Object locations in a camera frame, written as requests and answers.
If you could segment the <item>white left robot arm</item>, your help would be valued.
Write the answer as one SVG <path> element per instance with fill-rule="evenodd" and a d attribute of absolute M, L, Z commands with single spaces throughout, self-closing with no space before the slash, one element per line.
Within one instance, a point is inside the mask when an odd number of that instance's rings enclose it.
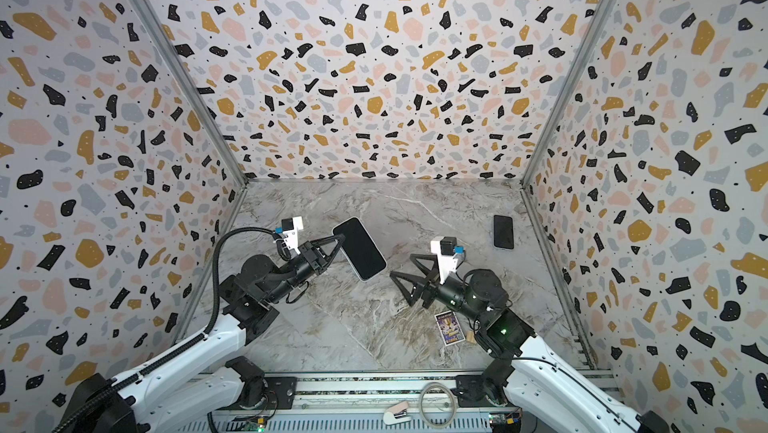
<path fill-rule="evenodd" d="M 344 241 L 342 234 L 306 241 L 281 265 L 253 255 L 225 280 L 214 264 L 206 326 L 137 367 L 83 380 L 56 431 L 170 432 L 239 400 L 259 402 L 264 372 L 240 350 L 268 330 L 280 300 L 328 269 Z"/>

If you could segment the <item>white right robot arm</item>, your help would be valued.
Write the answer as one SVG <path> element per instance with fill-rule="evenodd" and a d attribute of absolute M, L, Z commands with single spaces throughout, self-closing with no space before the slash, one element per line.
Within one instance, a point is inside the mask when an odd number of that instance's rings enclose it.
<path fill-rule="evenodd" d="M 392 281 L 409 305 L 439 302 L 464 316 L 476 344 L 492 359 L 479 375 L 458 378 L 462 406 L 481 403 L 531 412 L 557 432 L 667 432 L 657 413 L 639 413 L 612 398 L 563 360 L 509 305 L 500 278 L 474 269 L 463 278 L 439 279 L 431 254 L 414 254 L 415 274 L 393 271 Z"/>

